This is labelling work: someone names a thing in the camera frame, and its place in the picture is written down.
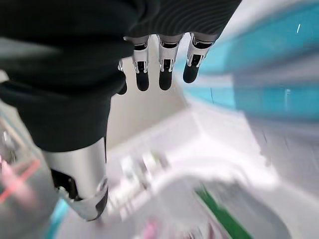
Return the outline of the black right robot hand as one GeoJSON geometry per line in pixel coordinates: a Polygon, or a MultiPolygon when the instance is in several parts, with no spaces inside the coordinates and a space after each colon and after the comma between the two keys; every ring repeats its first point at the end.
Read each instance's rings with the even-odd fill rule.
{"type": "Polygon", "coordinates": [[[149,87],[149,37],[159,40],[159,87],[168,90],[189,33],[183,79],[192,83],[238,0],[3,0],[0,98],[15,107],[50,168],[54,187],[83,219],[107,204],[106,131],[111,98],[149,87]]]}

